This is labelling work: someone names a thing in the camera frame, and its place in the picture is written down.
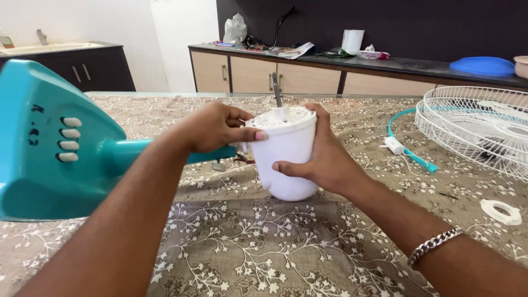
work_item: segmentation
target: faucet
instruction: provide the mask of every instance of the faucet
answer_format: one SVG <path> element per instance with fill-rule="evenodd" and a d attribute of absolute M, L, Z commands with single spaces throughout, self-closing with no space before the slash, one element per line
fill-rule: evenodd
<path fill-rule="evenodd" d="M 44 33 L 42 33 L 41 29 L 38 29 L 36 31 L 36 35 L 39 37 L 40 43 L 42 45 L 48 45 L 48 41 L 46 40 L 48 38 L 48 36 L 44 35 Z"/>

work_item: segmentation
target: fingernail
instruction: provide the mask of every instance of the fingernail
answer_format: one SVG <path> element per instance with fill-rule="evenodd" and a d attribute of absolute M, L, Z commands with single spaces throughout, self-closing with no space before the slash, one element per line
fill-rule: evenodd
<path fill-rule="evenodd" d="M 264 131 L 258 131 L 255 133 L 255 139 L 256 140 L 266 140 L 268 139 L 268 133 Z"/>

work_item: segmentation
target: person's right hand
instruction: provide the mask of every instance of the person's right hand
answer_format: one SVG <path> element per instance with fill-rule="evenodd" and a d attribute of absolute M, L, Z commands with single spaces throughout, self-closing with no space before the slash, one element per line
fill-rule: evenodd
<path fill-rule="evenodd" d="M 312 158 L 307 163 L 278 161 L 273 169 L 289 177 L 301 177 L 323 189 L 345 196 L 351 187 L 361 187 L 371 181 L 330 129 L 330 114 L 319 104 L 307 103 L 306 108 L 317 114 L 317 126 Z"/>

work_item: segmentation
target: white wire fan grill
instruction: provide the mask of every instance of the white wire fan grill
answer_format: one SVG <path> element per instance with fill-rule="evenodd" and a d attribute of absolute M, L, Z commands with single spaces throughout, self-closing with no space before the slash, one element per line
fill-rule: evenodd
<path fill-rule="evenodd" d="M 528 182 L 528 93 L 437 88 L 416 105 L 416 125 L 451 152 Z"/>

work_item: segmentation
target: table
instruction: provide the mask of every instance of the table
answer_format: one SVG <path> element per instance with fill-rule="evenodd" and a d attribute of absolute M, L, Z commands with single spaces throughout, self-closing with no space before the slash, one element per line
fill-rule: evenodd
<path fill-rule="evenodd" d="M 213 100 L 254 114 L 275 104 L 269 95 L 131 94 L 89 95 L 130 138 L 155 137 Z M 419 98 L 342 97 L 294 95 L 283 102 L 323 105 L 332 114 L 332 130 L 371 177 L 528 266 L 525 183 L 425 139 L 410 114 L 395 121 L 394 134 L 440 167 L 431 175 L 409 161 L 413 175 L 403 156 L 379 145 L 392 115 Z M 227 172 L 212 171 L 210 163 L 185 167 L 147 296 L 438 296 L 385 233 L 343 197 L 320 189 L 305 201 L 282 202 L 262 189 L 254 165 L 222 162 Z M 481 210 L 482 199 L 521 209 L 525 222 L 494 221 Z M 0 296 L 14 294 L 83 222 L 0 223 Z"/>

